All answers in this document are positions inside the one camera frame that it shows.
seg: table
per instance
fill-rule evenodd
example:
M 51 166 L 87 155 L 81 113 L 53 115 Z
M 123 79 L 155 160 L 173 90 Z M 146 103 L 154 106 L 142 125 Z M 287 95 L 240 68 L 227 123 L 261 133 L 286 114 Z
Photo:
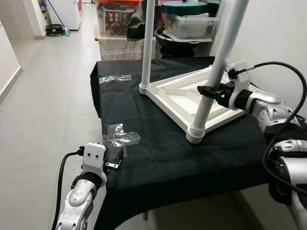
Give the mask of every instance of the table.
M 214 57 L 152 61 L 152 81 L 209 66 Z M 132 80 L 98 84 L 99 77 L 131 74 Z M 97 62 L 91 74 L 95 108 L 103 121 L 137 132 L 122 167 L 108 175 L 106 198 L 95 230 L 111 230 L 148 210 L 177 202 L 229 193 L 267 183 L 261 158 L 265 143 L 257 121 L 239 118 L 205 136 L 201 144 L 185 133 L 147 96 L 138 93 L 142 61 Z

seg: white pipe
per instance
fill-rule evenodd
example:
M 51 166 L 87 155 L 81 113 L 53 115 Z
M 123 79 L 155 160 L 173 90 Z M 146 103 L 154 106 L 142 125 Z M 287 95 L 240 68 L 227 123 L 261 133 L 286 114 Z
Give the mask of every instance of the white pipe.
M 241 22 L 244 17 L 248 0 L 236 0 L 228 16 L 228 25 L 225 28 L 221 44 L 216 54 L 216 58 L 210 73 L 207 86 L 218 88 L 222 80 L 228 56 L 234 46 Z M 213 103 L 213 99 L 202 96 L 195 118 L 187 131 L 187 140 L 198 144 L 205 135 L 205 124 Z
M 141 94 L 145 94 L 146 89 L 150 88 L 150 69 L 152 61 L 153 34 L 154 34 L 154 28 L 153 28 L 154 8 L 155 8 L 155 0 L 147 0 L 142 81 L 139 87 L 139 91 Z

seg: white refrigerator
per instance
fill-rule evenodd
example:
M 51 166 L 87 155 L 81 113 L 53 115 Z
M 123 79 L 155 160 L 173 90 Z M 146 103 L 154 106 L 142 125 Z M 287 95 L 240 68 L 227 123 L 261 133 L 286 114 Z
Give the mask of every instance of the white refrigerator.
M 70 30 L 78 30 L 80 27 L 80 13 L 78 8 L 78 0 L 49 0 L 56 13 L 61 18 L 65 27 Z M 48 0 L 47 10 L 49 11 L 51 22 L 53 24 L 61 24 L 55 11 L 52 9 Z

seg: white plastic stool frame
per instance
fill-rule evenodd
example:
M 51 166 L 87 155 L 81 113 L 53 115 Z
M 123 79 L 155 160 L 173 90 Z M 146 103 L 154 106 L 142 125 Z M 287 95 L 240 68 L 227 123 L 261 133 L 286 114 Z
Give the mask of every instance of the white plastic stool frame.
M 223 76 L 226 80 L 227 59 L 235 43 L 247 5 L 248 0 L 235 0 L 232 3 L 227 20 L 228 25 L 225 27 L 212 67 L 150 84 L 155 0 L 147 0 L 142 81 L 139 91 L 167 113 L 186 132 L 187 140 L 191 143 L 200 143 L 205 132 L 244 114 L 241 110 L 232 111 L 222 108 L 217 103 L 213 103 L 213 99 L 200 96 L 196 88 L 197 85 L 202 84 L 218 88 L 223 81 Z

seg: wall baseboard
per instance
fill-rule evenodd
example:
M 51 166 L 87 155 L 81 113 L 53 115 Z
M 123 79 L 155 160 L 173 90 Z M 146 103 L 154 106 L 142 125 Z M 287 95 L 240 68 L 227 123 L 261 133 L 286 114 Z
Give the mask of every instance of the wall baseboard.
M 242 194 L 238 192 L 233 193 L 236 197 L 237 201 L 241 205 L 244 213 L 248 217 L 249 221 L 253 225 L 255 230 L 265 230 L 264 226 L 261 224 L 260 220 L 256 217 L 255 213 L 253 212 L 252 208 L 249 206 L 246 199 L 242 196 Z
M 34 37 L 34 39 L 35 40 L 44 40 L 45 39 L 45 37 L 46 37 L 46 32 L 44 32 L 44 34 L 43 35 L 40 35 L 40 36 L 33 36 Z
M 3 102 L 6 95 L 8 95 L 9 91 L 12 89 L 13 85 L 23 72 L 23 68 L 20 66 L 15 73 L 11 76 L 8 82 L 4 85 L 3 89 L 0 91 L 0 104 Z

